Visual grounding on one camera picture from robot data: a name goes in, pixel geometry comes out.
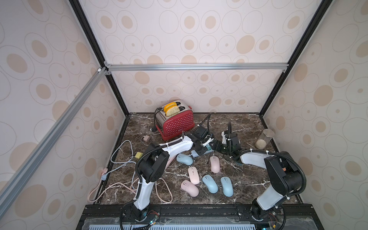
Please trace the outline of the light blue power strip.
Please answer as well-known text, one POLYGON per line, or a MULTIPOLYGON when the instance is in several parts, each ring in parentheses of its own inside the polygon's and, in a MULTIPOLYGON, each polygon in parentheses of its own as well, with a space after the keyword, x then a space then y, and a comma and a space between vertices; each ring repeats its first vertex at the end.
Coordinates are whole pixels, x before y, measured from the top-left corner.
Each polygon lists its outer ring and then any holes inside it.
POLYGON ((205 147, 202 147, 201 149, 193 149, 191 150, 191 156, 193 158, 202 156, 204 154, 208 154, 208 153, 212 153, 213 149, 211 148, 210 145, 206 145, 205 147))

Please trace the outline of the yellow charger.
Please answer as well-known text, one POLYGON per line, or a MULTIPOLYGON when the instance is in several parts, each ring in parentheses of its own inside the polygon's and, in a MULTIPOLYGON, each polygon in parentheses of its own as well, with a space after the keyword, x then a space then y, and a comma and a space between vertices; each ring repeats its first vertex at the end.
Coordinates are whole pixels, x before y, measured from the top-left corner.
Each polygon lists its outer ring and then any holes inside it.
POLYGON ((135 155, 135 158, 140 159, 142 156, 143 156, 142 152, 137 152, 136 155, 135 155))

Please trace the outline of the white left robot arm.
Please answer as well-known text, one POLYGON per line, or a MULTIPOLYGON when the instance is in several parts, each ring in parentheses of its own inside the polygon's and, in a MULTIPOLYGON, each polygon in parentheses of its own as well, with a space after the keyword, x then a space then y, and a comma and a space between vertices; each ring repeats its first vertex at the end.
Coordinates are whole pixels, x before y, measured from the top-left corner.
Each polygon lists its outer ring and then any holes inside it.
POLYGON ((162 177, 166 167, 180 153, 195 150, 198 155, 207 151, 207 145, 214 140, 214 135, 207 127, 198 125, 194 130, 184 132, 171 142, 152 143, 145 150, 135 167, 139 178, 136 195, 124 205, 123 215, 131 214, 133 219, 142 221, 148 213, 150 196, 155 182, 162 177))

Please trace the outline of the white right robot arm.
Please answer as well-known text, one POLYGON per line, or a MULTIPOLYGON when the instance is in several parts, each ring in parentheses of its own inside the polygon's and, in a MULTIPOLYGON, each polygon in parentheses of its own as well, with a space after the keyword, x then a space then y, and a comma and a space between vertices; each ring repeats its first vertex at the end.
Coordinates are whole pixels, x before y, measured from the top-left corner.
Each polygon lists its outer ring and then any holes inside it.
POLYGON ((214 140, 211 148, 232 160, 266 169, 270 186, 252 202, 251 214, 256 221, 262 221, 266 215, 282 203, 302 193, 307 185, 306 174, 286 151, 270 152, 241 148, 236 133, 229 131, 222 135, 223 140, 214 140))

